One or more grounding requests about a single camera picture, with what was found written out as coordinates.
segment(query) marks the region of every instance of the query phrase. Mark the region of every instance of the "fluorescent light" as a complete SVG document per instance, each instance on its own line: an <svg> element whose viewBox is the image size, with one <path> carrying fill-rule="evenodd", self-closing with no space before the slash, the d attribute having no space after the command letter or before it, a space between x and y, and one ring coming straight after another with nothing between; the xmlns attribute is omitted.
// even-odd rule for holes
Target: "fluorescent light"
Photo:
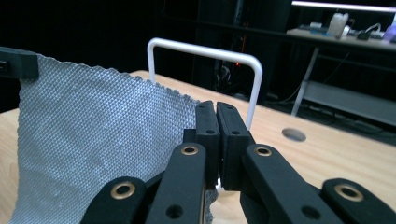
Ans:
<svg viewBox="0 0 396 224"><path fill-rule="evenodd" d="M293 6L297 7L326 7L326 8L339 8L360 11L376 11L376 12L390 12L396 13L396 7L369 7L362 5L348 5L348 4L333 4L333 3L313 3L304 1L292 1Z"/></svg>

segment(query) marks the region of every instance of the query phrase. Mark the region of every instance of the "gray cloth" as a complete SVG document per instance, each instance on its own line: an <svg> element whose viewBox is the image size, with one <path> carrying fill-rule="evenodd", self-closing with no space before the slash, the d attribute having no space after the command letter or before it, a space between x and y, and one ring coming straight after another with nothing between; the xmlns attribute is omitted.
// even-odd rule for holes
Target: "gray cloth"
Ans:
<svg viewBox="0 0 396 224"><path fill-rule="evenodd" d="M183 129L187 95L114 69L38 55L38 80L21 81L20 184L10 223L78 223L108 181L147 181L166 167Z"/></svg>

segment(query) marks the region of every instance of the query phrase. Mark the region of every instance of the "dark background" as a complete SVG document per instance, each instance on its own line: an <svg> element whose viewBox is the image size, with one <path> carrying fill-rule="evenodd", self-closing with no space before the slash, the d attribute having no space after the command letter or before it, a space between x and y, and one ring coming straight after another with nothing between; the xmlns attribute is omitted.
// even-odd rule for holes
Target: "dark background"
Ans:
<svg viewBox="0 0 396 224"><path fill-rule="evenodd" d="M243 51L256 56L264 66L259 103L268 95L282 101L298 88L312 47L271 42L256 35L236 35L219 29L197 26L195 21L235 25L284 33L311 21L328 25L335 9L291 7L290 0L245 0L239 23L235 24L236 0L148 0L148 1L2 1L0 6L0 46L28 49L59 61L85 63L121 72L147 70L146 45L154 36L187 43ZM324 1L373 6L395 6L393 1ZM386 13L350 13L360 30L381 22L382 31L391 25ZM242 48L241 39L245 39ZM350 54L324 50L339 61L318 60L313 79L396 100L394 72L347 65L340 60L374 64L396 69L394 58L370 54ZM231 84L215 85L219 69L216 60L156 49L157 73L227 94L249 97L252 71L230 65ZM0 112L18 106L19 81L0 78Z"/></svg>

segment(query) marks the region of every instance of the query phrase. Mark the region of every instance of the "white bottle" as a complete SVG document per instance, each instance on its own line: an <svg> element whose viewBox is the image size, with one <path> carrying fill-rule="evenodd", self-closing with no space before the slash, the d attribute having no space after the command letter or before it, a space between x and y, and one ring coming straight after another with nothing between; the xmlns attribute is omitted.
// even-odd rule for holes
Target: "white bottle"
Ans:
<svg viewBox="0 0 396 224"><path fill-rule="evenodd" d="M349 15L346 14L341 14L341 13L335 13L332 16L332 20L330 21L330 26L329 30L327 31L328 35L335 36L335 38L341 38L344 28L346 27L347 20L349 18Z"/></svg>

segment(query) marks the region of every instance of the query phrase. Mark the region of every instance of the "floor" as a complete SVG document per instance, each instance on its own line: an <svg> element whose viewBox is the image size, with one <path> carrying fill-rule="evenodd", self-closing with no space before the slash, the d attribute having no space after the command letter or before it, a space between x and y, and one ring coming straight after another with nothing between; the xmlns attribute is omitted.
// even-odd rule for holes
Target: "floor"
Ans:
<svg viewBox="0 0 396 224"><path fill-rule="evenodd" d="M264 106L290 114L293 103L293 101L267 101ZM324 105L303 101L298 117L396 146L396 127L357 117Z"/></svg>

